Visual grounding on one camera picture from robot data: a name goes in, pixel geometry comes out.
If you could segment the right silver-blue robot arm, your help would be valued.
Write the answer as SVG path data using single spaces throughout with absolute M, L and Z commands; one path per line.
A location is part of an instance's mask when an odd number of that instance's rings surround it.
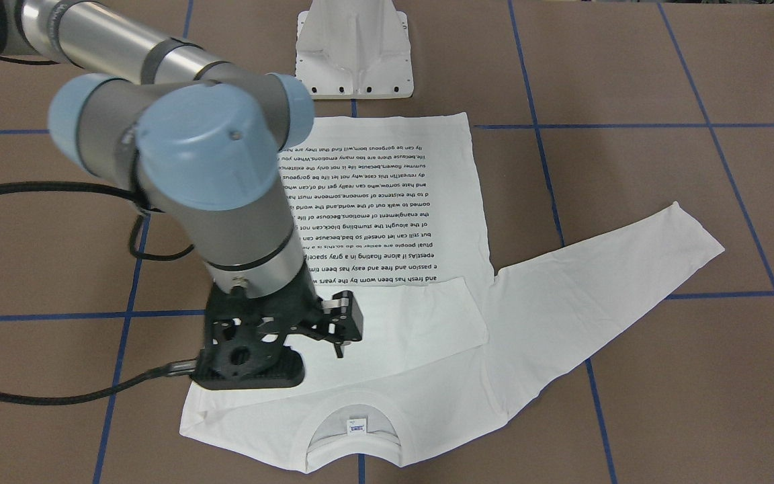
M 361 337 L 328 319 L 288 205 L 277 156 L 314 123 L 289 75 L 258 75 L 98 1 L 0 1 L 0 59 L 86 70 L 53 98 L 56 146 L 89 174 L 135 191 L 190 236 L 221 295 L 260 306 L 281 344 L 303 334 L 342 356 Z

